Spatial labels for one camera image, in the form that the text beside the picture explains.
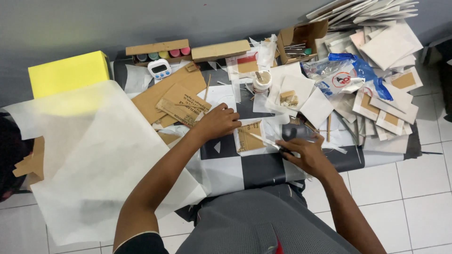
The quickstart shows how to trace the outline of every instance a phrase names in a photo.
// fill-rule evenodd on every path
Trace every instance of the paint bottle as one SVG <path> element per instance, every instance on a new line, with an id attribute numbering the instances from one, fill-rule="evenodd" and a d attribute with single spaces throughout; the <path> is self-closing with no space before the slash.
<path id="1" fill-rule="evenodd" d="M 159 56 L 160 56 L 160 58 L 163 58 L 163 59 L 171 58 L 170 55 L 168 54 L 168 51 L 160 51 Z"/>
<path id="2" fill-rule="evenodd" d="M 147 54 L 152 61 L 159 60 L 160 56 L 158 52 Z"/>
<path id="3" fill-rule="evenodd" d="M 179 49 L 173 49 L 173 50 L 170 50 L 169 52 L 170 52 L 170 55 L 172 57 L 179 57 L 180 56 L 180 50 Z"/>
<path id="4" fill-rule="evenodd" d="M 183 47 L 180 49 L 180 52 L 182 53 L 182 55 L 187 56 L 190 55 L 191 49 L 190 47 Z"/>
<path id="5" fill-rule="evenodd" d="M 272 75 L 268 71 L 259 71 L 259 74 L 261 79 L 254 77 L 251 87 L 255 93 L 264 94 L 272 86 Z"/>
<path id="6" fill-rule="evenodd" d="M 146 62 L 146 60 L 147 60 L 147 54 L 139 54 L 139 55 L 137 55 L 137 59 L 138 59 L 140 62 L 144 63 L 144 62 Z"/>

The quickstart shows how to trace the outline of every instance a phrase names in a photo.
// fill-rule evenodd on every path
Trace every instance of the gray wall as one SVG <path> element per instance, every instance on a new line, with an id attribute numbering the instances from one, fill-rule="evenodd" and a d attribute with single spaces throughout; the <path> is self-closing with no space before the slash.
<path id="1" fill-rule="evenodd" d="M 27 67 L 102 50 L 188 38 L 192 46 L 296 24 L 330 0 L 2 0 L 0 107 L 32 99 Z M 419 0 L 407 22 L 422 42 L 450 27 L 451 0 Z"/>

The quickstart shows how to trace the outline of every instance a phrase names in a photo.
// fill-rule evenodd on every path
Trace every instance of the table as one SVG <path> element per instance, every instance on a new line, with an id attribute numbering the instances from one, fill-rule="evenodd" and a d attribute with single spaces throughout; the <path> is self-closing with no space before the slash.
<path id="1" fill-rule="evenodd" d="M 217 62 L 222 66 L 226 66 L 224 59 L 220 59 Z M 124 72 L 125 67 L 123 66 L 125 63 L 132 64 L 130 61 L 120 61 L 113 64 L 115 80 L 122 87 L 124 87 L 125 81 L 127 80 L 127 71 Z M 211 75 L 210 86 L 221 85 L 217 84 L 217 81 L 226 84 L 231 83 L 227 73 L 220 68 L 214 70 L 207 62 L 201 62 L 198 65 L 206 83 L 209 75 Z M 236 104 L 240 119 L 273 116 L 270 113 L 253 112 L 253 101 L 250 100 L 253 95 L 249 91 L 240 90 L 240 95 L 241 103 Z M 289 140 L 298 137 L 298 133 L 303 133 L 304 131 L 302 129 L 307 127 L 303 124 L 285 124 L 282 128 L 282 137 L 285 140 Z M 347 150 L 346 154 L 332 149 L 323 149 L 323 151 L 338 172 L 417 158 L 421 156 L 421 146 L 416 123 L 411 128 L 413 134 L 409 137 L 406 154 L 363 151 L 360 146 L 343 146 L 342 148 Z M 214 149 L 214 146 L 218 142 L 221 142 L 220 152 Z M 290 162 L 284 160 L 279 153 L 241 157 L 236 152 L 233 135 L 208 141 L 195 154 L 186 168 L 196 180 L 210 190 L 211 193 L 209 196 L 282 184 L 305 178 L 303 173 L 297 170 Z"/>

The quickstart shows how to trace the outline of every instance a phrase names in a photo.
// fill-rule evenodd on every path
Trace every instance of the yellow box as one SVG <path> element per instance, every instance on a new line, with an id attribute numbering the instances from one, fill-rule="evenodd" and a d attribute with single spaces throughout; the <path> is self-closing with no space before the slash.
<path id="1" fill-rule="evenodd" d="M 35 99 L 113 79 L 102 51 L 29 67 L 28 74 Z"/>

